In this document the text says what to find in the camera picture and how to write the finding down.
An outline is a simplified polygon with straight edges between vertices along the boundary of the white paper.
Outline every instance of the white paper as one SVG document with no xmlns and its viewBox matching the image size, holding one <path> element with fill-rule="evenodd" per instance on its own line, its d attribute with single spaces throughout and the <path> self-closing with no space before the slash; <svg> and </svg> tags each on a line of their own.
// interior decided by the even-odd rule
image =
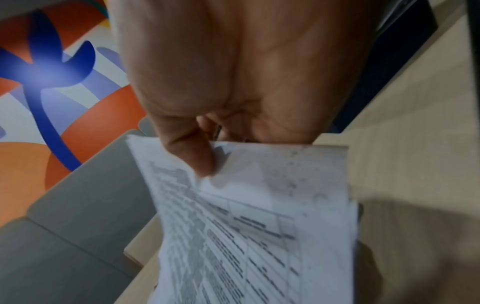
<svg viewBox="0 0 480 304">
<path fill-rule="evenodd" d="M 198 179 L 157 138 L 127 142 L 163 228 L 149 303 L 353 303 L 345 148 L 216 143 Z"/>
</svg>

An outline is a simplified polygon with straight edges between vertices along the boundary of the sheet of paper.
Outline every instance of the sheet of paper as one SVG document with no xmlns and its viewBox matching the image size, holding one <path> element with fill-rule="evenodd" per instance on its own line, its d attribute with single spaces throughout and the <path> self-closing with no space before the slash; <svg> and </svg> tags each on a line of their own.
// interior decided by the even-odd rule
<svg viewBox="0 0 480 304">
<path fill-rule="evenodd" d="M 345 148 L 216 143 L 198 179 L 157 138 L 127 142 L 163 228 L 150 304 L 353 303 Z"/>
</svg>

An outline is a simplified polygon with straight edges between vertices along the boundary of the dark blue object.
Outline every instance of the dark blue object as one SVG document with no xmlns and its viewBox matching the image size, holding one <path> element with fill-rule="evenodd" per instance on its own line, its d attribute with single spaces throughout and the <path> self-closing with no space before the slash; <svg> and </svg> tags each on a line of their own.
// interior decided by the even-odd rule
<svg viewBox="0 0 480 304">
<path fill-rule="evenodd" d="M 31 15 L 28 47 L 33 64 L 0 48 L 0 77 L 23 85 L 28 108 L 40 134 L 55 157 L 70 171 L 81 163 L 68 149 L 48 118 L 41 101 L 41 90 L 69 87 L 83 81 L 93 70 L 95 50 L 85 41 L 68 61 L 63 62 L 60 37 L 48 17 L 40 10 Z"/>
<path fill-rule="evenodd" d="M 436 30 L 428 0 L 415 1 L 375 41 L 354 91 L 328 132 L 342 132 Z"/>
</svg>

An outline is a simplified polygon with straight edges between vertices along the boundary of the blue stem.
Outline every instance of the blue stem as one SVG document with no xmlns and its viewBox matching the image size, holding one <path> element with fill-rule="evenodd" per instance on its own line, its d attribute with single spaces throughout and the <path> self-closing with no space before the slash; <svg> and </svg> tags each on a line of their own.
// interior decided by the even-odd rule
<svg viewBox="0 0 480 304">
<path fill-rule="evenodd" d="M 65 145 L 62 138 L 50 122 L 40 99 L 41 90 L 23 86 L 25 99 L 30 108 L 31 114 L 35 119 L 38 130 L 46 145 L 50 148 L 55 157 L 70 171 L 77 169 L 82 163 L 75 157 L 70 149 Z"/>
</svg>

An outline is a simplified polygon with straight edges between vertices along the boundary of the finger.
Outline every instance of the finger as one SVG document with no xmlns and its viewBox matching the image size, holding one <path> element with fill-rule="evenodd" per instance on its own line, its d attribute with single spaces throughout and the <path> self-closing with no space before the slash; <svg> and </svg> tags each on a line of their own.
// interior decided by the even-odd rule
<svg viewBox="0 0 480 304">
<path fill-rule="evenodd" d="M 152 118 L 160 141 L 200 177 L 214 171 L 214 158 L 207 135 L 196 118 L 156 116 Z"/>
<path fill-rule="evenodd" d="M 232 133 L 226 128 L 222 128 L 220 134 L 218 135 L 218 141 L 233 141 L 233 142 L 244 142 L 245 138 L 238 134 Z"/>
<path fill-rule="evenodd" d="M 218 125 L 208 118 L 207 116 L 197 116 L 196 121 L 198 121 L 198 125 L 200 129 L 202 129 L 208 136 L 208 140 L 213 140 L 214 135 L 217 132 Z"/>
</svg>

